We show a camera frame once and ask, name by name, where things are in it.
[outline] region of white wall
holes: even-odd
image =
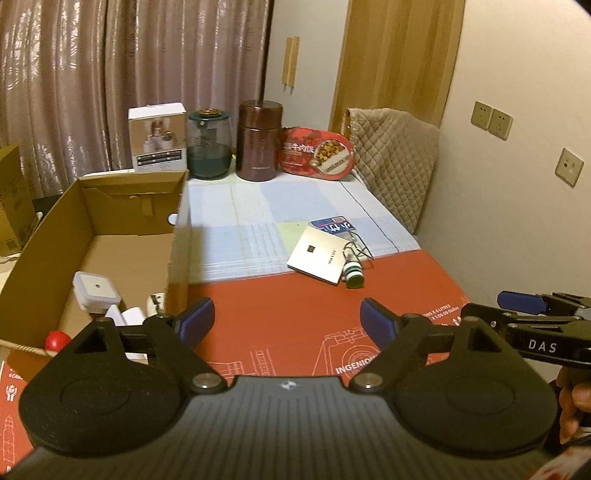
[[[348,0],[276,0],[265,100],[283,105],[285,127],[329,126]],[[293,91],[281,84],[285,39],[300,37]]]
[[[470,124],[514,117],[506,142]],[[501,290],[591,296],[591,18],[574,0],[466,0],[420,244],[472,301]],[[572,189],[563,147],[587,165]]]

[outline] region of gray ribbed surface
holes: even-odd
[[[165,435],[97,459],[38,449],[10,480],[522,480],[542,453],[468,460],[411,437],[385,401],[346,391],[338,378],[240,377],[221,395],[196,397]]]

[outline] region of round black disc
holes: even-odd
[[[517,455],[543,442],[556,399],[534,371],[454,363],[430,365],[398,384],[394,407],[409,430],[438,449],[477,458]]]
[[[24,390],[19,415],[34,445],[102,456],[144,445],[172,426],[181,392],[171,379],[126,360],[80,360],[53,372],[49,364]]]

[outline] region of brown thermos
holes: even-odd
[[[281,151],[283,105],[265,100],[240,104],[236,174],[250,181],[275,178]]]

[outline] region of wall socket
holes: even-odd
[[[568,151],[566,148],[562,149],[562,155],[556,165],[554,173],[560,179],[563,179],[571,187],[574,187],[581,175],[583,169],[583,160],[577,155]]]
[[[509,131],[513,125],[513,117],[500,110],[493,110],[491,123],[488,125],[488,131],[496,137],[507,140]]]
[[[472,111],[472,125],[488,130],[488,125],[491,122],[492,107],[485,105],[482,102],[476,102],[474,104],[474,110]]]

